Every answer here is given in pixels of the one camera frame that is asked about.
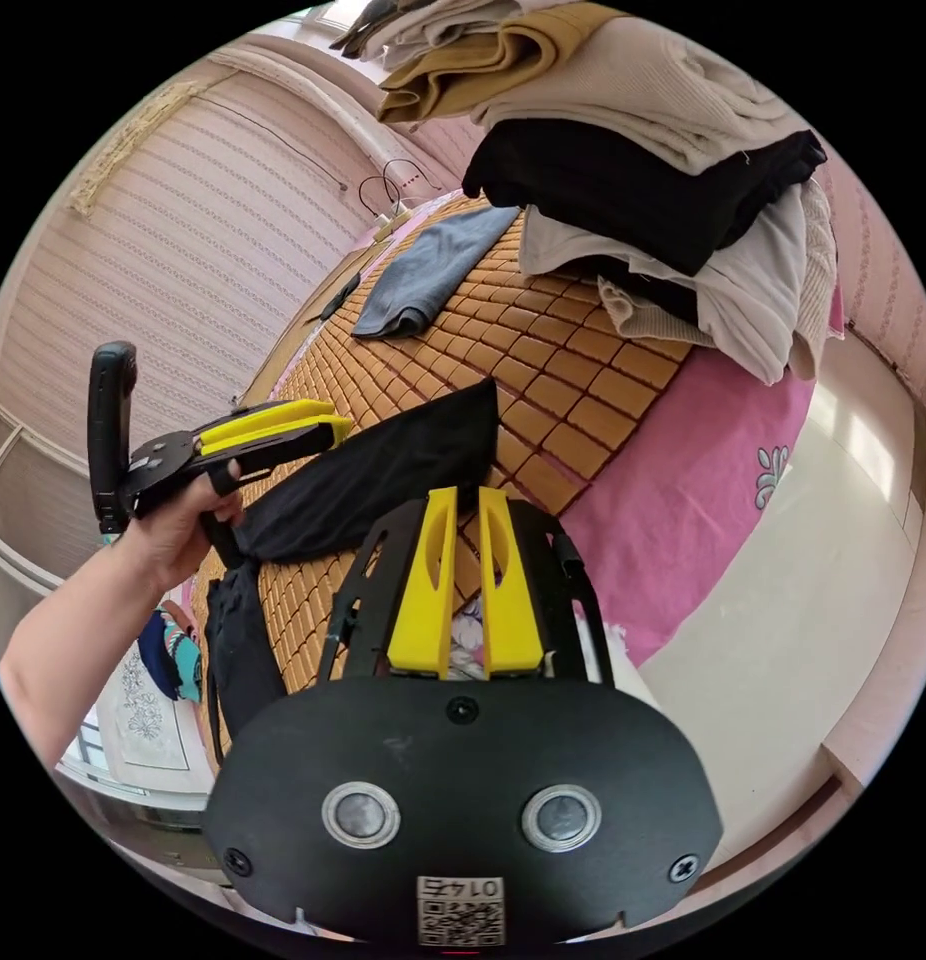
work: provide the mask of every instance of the black cloth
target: black cloth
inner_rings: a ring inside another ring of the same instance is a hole
[[[362,277],[360,272],[357,271],[346,283],[333,294],[333,299],[323,308],[323,312],[320,314],[320,323],[326,323],[330,317],[336,313],[340,307],[349,300],[350,295],[353,291],[360,285]]]
[[[217,704],[233,739],[286,696],[260,606],[262,563],[306,563],[354,549],[380,517],[430,490],[456,487],[460,512],[475,509],[496,459],[498,423],[496,382],[488,377],[361,430],[247,508],[236,530],[247,560],[207,592],[207,699],[218,762]]]
[[[690,176],[612,130],[575,120],[504,120],[476,148],[463,192],[482,191],[497,207],[533,204],[692,277],[825,161],[819,140],[804,131]]]
[[[691,324],[700,325],[697,312],[696,291],[688,287],[681,287],[671,280],[660,280],[657,277],[643,277],[638,273],[630,273],[630,265],[625,260],[616,257],[594,256],[580,257],[567,264],[577,268],[585,277],[603,277],[610,283],[616,284],[627,293],[643,297],[667,313]]]

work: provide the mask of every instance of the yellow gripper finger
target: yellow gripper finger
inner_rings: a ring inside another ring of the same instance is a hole
[[[390,638],[392,670],[446,679],[455,552],[456,488],[431,490]]]
[[[536,673],[543,662],[530,586],[502,490],[480,488],[483,663],[494,675]]]

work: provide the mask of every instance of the folded clothes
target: folded clothes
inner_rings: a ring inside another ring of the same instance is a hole
[[[474,12],[478,13],[477,19],[474,19]],[[518,17],[520,13],[517,0],[492,0],[479,11],[436,14],[436,19],[420,25],[418,40],[387,46],[383,51],[383,67],[397,70],[432,50],[455,44],[463,37],[494,34],[504,20]]]
[[[621,246],[616,240],[551,220],[529,206],[520,236],[520,272],[536,277],[561,267],[579,269],[584,276],[604,277],[621,290],[696,326],[696,293],[669,280],[632,273],[627,261],[618,257]]]
[[[499,91],[470,118],[579,120],[699,174],[808,129],[779,97],[716,54],[637,17],[601,26],[570,59]]]
[[[504,120],[480,142],[463,192],[628,243],[687,277],[735,243],[767,204],[826,160],[810,132],[736,153],[690,176],[611,130]]]
[[[496,459],[498,425],[496,383],[488,377],[351,434],[247,507],[236,530],[247,561],[207,593],[207,700],[218,762],[220,714],[232,740],[286,695],[260,605],[261,565],[355,549],[380,517],[430,490],[456,487],[461,513],[475,509]]]
[[[430,50],[380,84],[386,96],[377,118],[402,123],[463,115],[567,61],[595,30],[619,16],[598,3],[567,3]]]
[[[403,6],[399,7],[396,0],[370,0],[350,29],[330,44],[330,49],[339,50],[348,60],[356,60],[374,33],[404,16],[407,11],[416,10],[426,4],[427,0],[403,0]]]
[[[790,337],[784,362],[801,380],[814,380],[819,374],[823,348],[829,335],[834,311],[839,314],[837,304],[836,243],[830,226],[830,210],[822,188],[810,180],[799,190],[803,211],[803,229],[805,263],[803,280],[798,291],[796,324]],[[743,247],[746,238],[737,244]],[[739,251],[739,260],[743,259],[743,250]],[[677,340],[702,347],[718,348],[744,369],[755,373],[757,358],[752,352],[751,340],[754,330],[742,330],[741,335],[726,336],[726,331],[717,342],[717,338],[702,328],[697,329],[674,317],[657,305],[628,291],[620,289],[606,278],[599,281],[600,298],[613,320],[620,335],[628,339],[650,337],[658,340]],[[727,313],[727,319],[737,323],[750,324],[754,319],[766,319],[762,304],[753,300],[757,306],[748,314],[740,311]]]
[[[836,334],[842,332],[843,301],[838,291],[836,237],[826,193],[810,180],[803,185],[801,199],[806,219],[806,277],[789,366],[798,379],[816,380],[831,327]]]
[[[363,60],[382,56],[392,70],[470,33],[494,32],[503,20],[565,4],[565,0],[434,0],[408,10],[370,37],[360,54]]]
[[[516,208],[481,207],[427,227],[377,278],[353,336],[412,337],[422,333],[519,212]]]

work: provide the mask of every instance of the black handle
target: black handle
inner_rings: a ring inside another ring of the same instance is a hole
[[[210,482],[217,496],[226,497],[239,488],[239,481],[234,480],[229,470],[223,465],[209,474]],[[243,565],[246,557],[243,556],[236,534],[228,523],[216,519],[212,512],[200,514],[200,526],[210,541],[210,546],[220,555],[227,570],[236,570]]]
[[[105,343],[93,353],[86,453],[93,510],[104,535],[123,533],[130,522],[119,488],[130,465],[130,398],[136,376],[136,347],[132,343]]]

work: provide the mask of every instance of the pile of clothes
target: pile of clothes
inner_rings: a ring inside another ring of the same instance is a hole
[[[582,270],[621,336],[716,348],[766,384],[816,377],[826,154],[751,77],[585,0],[375,0],[337,48],[393,70],[382,122],[485,129],[463,190],[525,210],[523,273]]]

